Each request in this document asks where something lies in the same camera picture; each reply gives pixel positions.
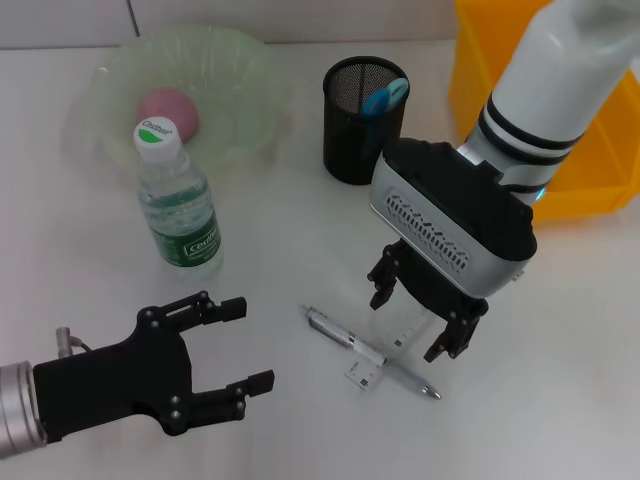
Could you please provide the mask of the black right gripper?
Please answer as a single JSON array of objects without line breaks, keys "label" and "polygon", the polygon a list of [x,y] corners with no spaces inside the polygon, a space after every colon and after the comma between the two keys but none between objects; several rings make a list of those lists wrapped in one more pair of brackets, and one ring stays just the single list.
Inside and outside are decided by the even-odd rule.
[{"label": "black right gripper", "polygon": [[369,303],[373,310],[387,303],[397,279],[423,307],[446,322],[424,360],[434,361],[443,353],[455,359],[466,350],[479,320],[488,312],[488,302],[463,293],[407,243],[396,242],[383,249],[368,274],[375,288]]}]

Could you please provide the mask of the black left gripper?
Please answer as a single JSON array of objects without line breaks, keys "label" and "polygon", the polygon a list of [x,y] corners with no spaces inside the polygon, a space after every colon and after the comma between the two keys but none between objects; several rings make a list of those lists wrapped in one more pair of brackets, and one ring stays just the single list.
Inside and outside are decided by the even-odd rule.
[{"label": "black left gripper", "polygon": [[243,420],[247,398],[272,391],[274,371],[192,393],[191,363],[179,333],[246,314],[244,297],[216,304],[203,290],[164,309],[141,310],[134,331],[120,343],[36,365],[37,406],[47,440],[59,442],[133,415],[155,419],[170,436]]}]

